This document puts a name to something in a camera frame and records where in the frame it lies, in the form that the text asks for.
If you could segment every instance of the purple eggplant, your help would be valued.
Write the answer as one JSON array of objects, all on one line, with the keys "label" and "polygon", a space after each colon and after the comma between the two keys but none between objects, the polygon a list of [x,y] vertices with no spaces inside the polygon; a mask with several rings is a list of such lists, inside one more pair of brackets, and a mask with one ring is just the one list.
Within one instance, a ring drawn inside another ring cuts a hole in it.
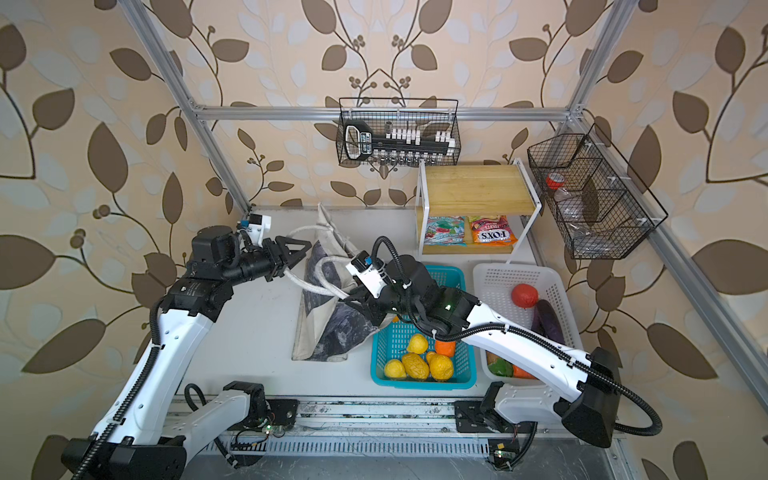
[{"label": "purple eggplant", "polygon": [[558,315],[547,300],[539,300],[536,303],[531,330],[557,343],[565,343]]}]

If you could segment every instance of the snack package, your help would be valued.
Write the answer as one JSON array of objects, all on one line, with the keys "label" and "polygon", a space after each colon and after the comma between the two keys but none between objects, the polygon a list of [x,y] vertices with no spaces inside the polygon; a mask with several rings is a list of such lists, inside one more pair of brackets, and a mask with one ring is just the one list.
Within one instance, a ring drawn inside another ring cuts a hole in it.
[{"label": "snack package", "polygon": [[430,217],[427,219],[425,245],[466,245],[463,217]]},{"label": "snack package", "polygon": [[509,227],[506,215],[498,217],[470,217],[472,224],[472,239],[483,245],[507,247],[518,239]]}]

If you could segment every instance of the wire basket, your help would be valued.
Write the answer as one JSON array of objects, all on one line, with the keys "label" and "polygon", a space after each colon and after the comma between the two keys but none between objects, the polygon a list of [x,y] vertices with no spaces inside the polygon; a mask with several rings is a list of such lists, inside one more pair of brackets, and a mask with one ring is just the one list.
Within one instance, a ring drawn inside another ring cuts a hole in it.
[{"label": "wire basket", "polygon": [[[528,148],[528,163],[542,196],[574,259],[620,260],[668,217],[627,159],[618,174],[591,135],[561,134]],[[658,206],[653,214],[632,190],[648,192]]]},{"label": "wire basket", "polygon": [[456,165],[462,149],[458,136],[458,100],[340,98],[336,131],[339,165]]}]

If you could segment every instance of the yellow fruit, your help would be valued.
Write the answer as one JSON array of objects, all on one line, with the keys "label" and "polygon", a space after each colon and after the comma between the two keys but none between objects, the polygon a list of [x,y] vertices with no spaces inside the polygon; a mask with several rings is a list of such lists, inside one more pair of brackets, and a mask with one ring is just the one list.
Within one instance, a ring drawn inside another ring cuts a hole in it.
[{"label": "yellow fruit", "polygon": [[406,377],[406,368],[400,360],[391,359],[384,365],[384,375],[390,379],[404,379]]},{"label": "yellow fruit", "polygon": [[447,356],[436,353],[430,356],[429,372],[433,379],[444,382],[453,376],[453,362]]},{"label": "yellow fruit", "polygon": [[411,337],[411,341],[408,342],[408,347],[406,350],[408,350],[410,353],[421,355],[422,353],[426,352],[428,348],[429,342],[427,342],[427,339],[421,333],[416,333]]},{"label": "yellow fruit", "polygon": [[429,365],[422,357],[415,353],[406,353],[402,356],[402,365],[406,368],[408,376],[417,380],[426,380],[429,377]]}]

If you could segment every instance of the wooden board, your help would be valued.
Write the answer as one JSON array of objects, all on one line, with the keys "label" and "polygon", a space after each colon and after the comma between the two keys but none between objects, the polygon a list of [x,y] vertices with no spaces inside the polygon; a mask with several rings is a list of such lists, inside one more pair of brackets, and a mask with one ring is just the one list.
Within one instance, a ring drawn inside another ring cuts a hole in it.
[{"label": "wooden board", "polygon": [[535,209],[520,170],[511,165],[427,167],[430,217],[532,215]]}]

